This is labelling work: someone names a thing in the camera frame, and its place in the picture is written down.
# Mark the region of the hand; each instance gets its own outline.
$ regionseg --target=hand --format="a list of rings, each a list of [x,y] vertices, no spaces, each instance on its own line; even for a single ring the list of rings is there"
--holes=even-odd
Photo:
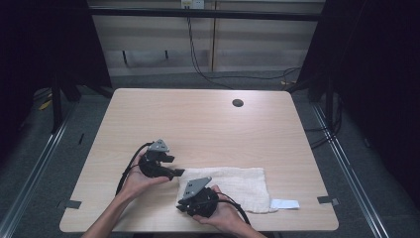
[[[211,187],[215,192],[221,192],[218,185]],[[219,199],[228,200],[223,194],[218,193]],[[245,223],[239,216],[236,208],[226,202],[219,202],[213,214],[207,218],[200,215],[194,215],[194,220],[201,224],[209,224],[216,227],[224,233],[229,233],[240,238],[258,238],[265,237],[260,232],[256,231],[252,226]]]
[[[211,187],[215,192],[221,192],[218,185]],[[228,198],[223,194],[218,194],[219,199],[228,200]],[[209,217],[202,217],[200,215],[194,215],[192,217],[194,220],[200,222],[201,224],[209,224],[216,227],[222,232],[231,233],[232,228],[234,228],[239,223],[245,223],[242,218],[238,215],[236,208],[226,202],[219,202],[214,213]]]
[[[149,178],[146,177],[137,164],[142,154],[138,154],[132,163],[132,168],[124,182],[119,194],[124,195],[130,200],[138,197],[149,187],[169,181],[167,177]]]

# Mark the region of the wall outlet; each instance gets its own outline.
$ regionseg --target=wall outlet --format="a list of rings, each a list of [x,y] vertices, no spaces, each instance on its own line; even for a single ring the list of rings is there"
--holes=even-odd
[[[193,0],[181,0],[181,8],[182,9],[192,9],[192,1]]]
[[[204,0],[192,0],[193,9],[204,9]]]
[[[204,9],[204,0],[181,0],[182,9]]]

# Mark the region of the metal rail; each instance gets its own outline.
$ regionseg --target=metal rail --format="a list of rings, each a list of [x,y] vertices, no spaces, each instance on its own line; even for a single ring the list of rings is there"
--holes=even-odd
[[[41,177],[44,171],[47,169],[48,164],[53,156],[56,146],[61,140],[62,135],[64,134],[65,128],[67,127],[67,122],[76,108],[76,103],[72,103],[69,108],[67,116],[64,118],[61,126],[56,130],[54,134],[50,136],[49,141],[44,147],[43,152],[38,158],[37,163],[31,171],[31,174],[28,176],[24,186],[13,202],[12,206],[9,208],[7,213],[4,216],[4,219],[0,223],[0,237],[1,238],[10,238],[15,232],[16,227],[19,224],[19,221],[22,218],[22,215],[25,212],[31,198],[37,188],[38,183],[41,180]]]
[[[315,111],[316,117],[321,124],[322,127],[327,128],[327,122],[325,120],[325,115],[318,104],[313,106]],[[333,150],[337,162],[339,163],[343,173],[349,183],[350,188],[352,189],[353,195],[355,196],[356,200],[361,207],[361,210],[367,220],[370,229],[376,238],[389,238],[389,235],[386,231],[385,226],[380,219],[379,214],[377,213],[376,209],[374,208],[373,204],[371,203],[368,195],[366,194],[361,182],[359,181],[358,176],[356,175],[355,171],[350,164],[349,159],[347,158],[346,153],[344,152],[340,142],[338,141],[337,137],[333,135],[328,129],[324,130],[325,136],[327,138],[331,138],[328,142],[330,144],[331,149]]]

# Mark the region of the gray floor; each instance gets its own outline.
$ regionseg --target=gray floor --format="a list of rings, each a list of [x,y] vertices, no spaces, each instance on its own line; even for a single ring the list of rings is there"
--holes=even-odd
[[[217,75],[251,75],[271,77],[280,71],[267,72],[223,72]],[[235,89],[281,90],[282,79],[224,78],[214,79],[218,83]],[[210,83],[197,73],[178,73],[165,75],[144,75],[114,77],[115,87],[151,88],[215,88],[223,86]],[[52,159],[26,208],[13,237],[79,237],[80,234],[65,234],[59,230],[63,210],[57,204],[69,199],[89,153],[103,115],[109,103],[100,95],[81,88],[83,96],[69,118],[66,130],[56,147]],[[292,94],[293,101],[304,128],[320,127],[306,91]],[[44,145],[50,137],[52,128],[52,109],[44,111],[36,106],[25,124],[21,141],[8,155],[7,167],[0,171],[0,211],[1,218],[13,204],[20,188],[30,174]],[[308,132],[308,141],[323,138],[322,132]],[[388,231],[389,237],[419,237],[420,212],[411,200],[383,167],[380,157],[373,148],[365,144],[365,137],[351,120],[346,111],[338,138],[343,145],[352,166],[360,178],[373,206]],[[332,232],[282,232],[284,238],[294,237],[374,237],[366,218],[346,180],[335,155],[328,144],[313,150],[314,157],[327,187],[329,195],[340,200],[335,211],[340,227]],[[183,234],[160,234],[157,237],[186,237]],[[132,234],[113,234],[112,237],[132,237]]]

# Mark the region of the black curtain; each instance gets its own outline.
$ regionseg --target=black curtain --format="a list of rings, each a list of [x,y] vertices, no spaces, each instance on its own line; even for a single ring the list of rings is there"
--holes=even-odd
[[[85,0],[7,0],[0,7],[3,159],[15,143],[35,91],[51,87],[55,76],[64,92],[76,84],[112,85],[92,17],[87,11],[74,14],[54,9],[87,9]]]

